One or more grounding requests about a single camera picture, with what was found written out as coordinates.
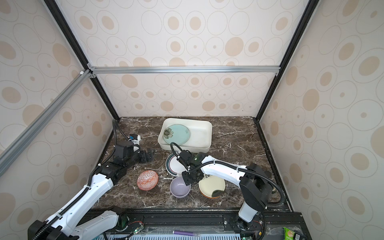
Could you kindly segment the white plate green red rim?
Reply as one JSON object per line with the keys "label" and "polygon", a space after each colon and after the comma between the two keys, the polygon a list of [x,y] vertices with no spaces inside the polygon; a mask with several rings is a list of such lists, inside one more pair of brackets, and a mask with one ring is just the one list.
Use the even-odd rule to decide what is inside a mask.
{"label": "white plate green red rim", "polygon": [[177,160],[174,154],[170,154],[166,159],[166,170],[173,177],[181,177],[186,168]]}

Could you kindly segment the red patterned bowl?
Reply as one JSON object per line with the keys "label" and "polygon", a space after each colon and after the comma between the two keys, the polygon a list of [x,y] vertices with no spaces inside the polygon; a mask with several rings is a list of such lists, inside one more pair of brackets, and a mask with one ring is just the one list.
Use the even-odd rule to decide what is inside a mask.
{"label": "red patterned bowl", "polygon": [[142,172],[137,179],[137,185],[139,189],[143,191],[152,190],[158,184],[158,182],[159,176],[153,170]]}

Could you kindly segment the purple bowl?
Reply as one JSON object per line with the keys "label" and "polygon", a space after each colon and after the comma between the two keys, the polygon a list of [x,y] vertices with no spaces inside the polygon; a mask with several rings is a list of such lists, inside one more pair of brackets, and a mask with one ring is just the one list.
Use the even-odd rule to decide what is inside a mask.
{"label": "purple bowl", "polygon": [[172,180],[170,184],[171,194],[178,198],[185,198],[191,190],[191,186],[187,186],[183,177],[176,177]]}

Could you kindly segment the light green floral plate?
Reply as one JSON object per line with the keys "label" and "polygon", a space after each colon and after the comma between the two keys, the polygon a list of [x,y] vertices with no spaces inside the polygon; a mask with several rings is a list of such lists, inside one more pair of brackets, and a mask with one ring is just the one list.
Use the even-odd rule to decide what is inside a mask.
{"label": "light green floral plate", "polygon": [[191,136],[190,130],[180,124],[167,127],[163,133],[163,139],[167,144],[176,143],[177,145],[185,144]]}

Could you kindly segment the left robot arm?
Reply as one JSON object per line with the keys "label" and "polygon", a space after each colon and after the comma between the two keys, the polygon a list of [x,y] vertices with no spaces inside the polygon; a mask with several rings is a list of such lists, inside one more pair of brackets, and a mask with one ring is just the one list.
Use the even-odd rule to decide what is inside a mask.
{"label": "left robot arm", "polygon": [[81,219],[92,206],[127,171],[137,164],[150,163],[155,159],[154,149],[141,150],[136,141],[122,141],[103,164],[98,164],[90,173],[87,183],[68,203],[45,221],[36,220],[28,228],[29,240],[92,240],[118,225],[123,210],[113,207],[84,224]]}

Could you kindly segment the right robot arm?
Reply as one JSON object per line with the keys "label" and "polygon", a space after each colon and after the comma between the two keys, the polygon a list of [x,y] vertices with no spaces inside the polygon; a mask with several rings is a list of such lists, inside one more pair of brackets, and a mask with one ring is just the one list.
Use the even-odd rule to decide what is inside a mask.
{"label": "right robot arm", "polygon": [[210,175],[239,187],[244,203],[238,216],[243,223],[252,222],[255,215],[263,213],[269,206],[279,207],[286,201],[282,188],[269,179],[262,168],[256,164],[234,165],[206,153],[193,155],[186,150],[176,153],[176,157],[178,162],[186,168],[182,172],[182,177],[188,186],[201,181],[204,175]]}

